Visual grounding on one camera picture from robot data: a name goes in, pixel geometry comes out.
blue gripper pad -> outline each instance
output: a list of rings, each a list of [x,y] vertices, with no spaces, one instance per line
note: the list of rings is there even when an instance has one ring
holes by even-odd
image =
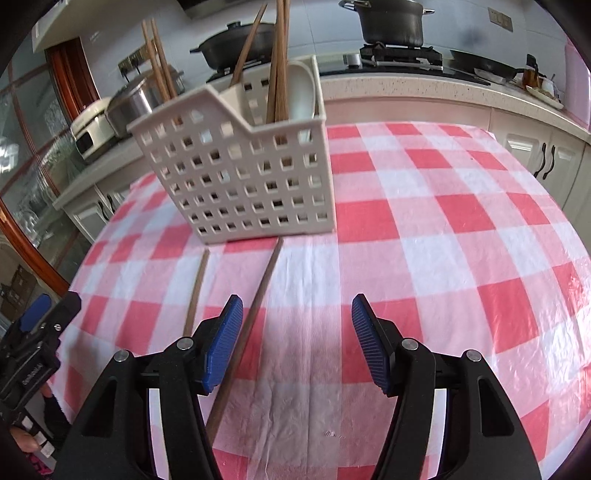
[[[230,296],[221,315],[216,319],[217,332],[205,352],[206,366],[202,384],[208,393],[222,382],[242,326],[242,316],[242,300],[237,295]]]
[[[390,359],[372,321],[375,316],[363,304],[361,294],[353,299],[351,317],[371,378],[386,394],[390,388]]]

cabinet handle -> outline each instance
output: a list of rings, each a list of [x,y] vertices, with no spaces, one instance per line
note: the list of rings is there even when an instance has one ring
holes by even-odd
[[[544,173],[544,176],[542,177],[542,180],[545,180],[546,177],[550,174],[550,172],[552,170],[554,170],[554,165],[556,163],[555,159],[554,159],[554,154],[556,153],[556,145],[552,145],[552,165],[550,166],[550,169]]]
[[[103,202],[101,202],[100,200],[99,200],[99,208],[100,208],[100,212],[101,212],[101,214],[102,214],[102,216],[103,216],[103,220],[104,220],[105,222],[108,222],[108,221],[109,221],[109,219],[108,219],[108,218],[107,218],[107,216],[105,215],[105,208],[103,207]]]
[[[115,213],[115,205],[113,204],[113,199],[111,198],[111,195],[107,195],[107,200],[109,200],[109,203],[111,204],[111,212]]]
[[[540,174],[540,172],[542,170],[544,170],[544,167],[546,166],[546,142],[544,142],[544,144],[542,145],[542,166],[540,167],[540,169],[534,173],[534,178],[538,178],[538,175]]]

rice cooker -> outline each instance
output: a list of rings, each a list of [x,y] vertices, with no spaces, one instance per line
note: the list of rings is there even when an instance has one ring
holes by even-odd
[[[110,149],[118,138],[105,116],[111,97],[97,100],[72,122],[70,130],[76,140],[76,148],[89,165]]]

bottle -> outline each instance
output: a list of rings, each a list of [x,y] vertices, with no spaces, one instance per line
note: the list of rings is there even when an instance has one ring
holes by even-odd
[[[538,63],[536,62],[535,57],[529,53],[527,54],[527,62],[523,72],[523,81],[521,83],[524,90],[527,90],[527,87],[540,87],[540,71],[538,69]]]

stove burner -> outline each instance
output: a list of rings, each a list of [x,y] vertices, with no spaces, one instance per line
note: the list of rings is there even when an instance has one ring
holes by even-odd
[[[271,59],[267,58],[267,57],[263,57],[257,60],[251,60],[251,61],[247,61],[244,64],[244,68],[243,70],[249,69],[251,67],[256,67],[257,65],[263,65],[264,63],[270,63]],[[212,76],[210,76],[207,80],[206,83],[212,82],[214,80],[218,80],[220,78],[224,78],[227,75],[231,75],[232,73],[234,73],[234,69],[220,69],[217,70],[216,73],[214,73]]]
[[[414,67],[443,69],[443,56],[433,47],[388,47],[383,43],[364,45],[359,49],[361,62],[367,66]]]

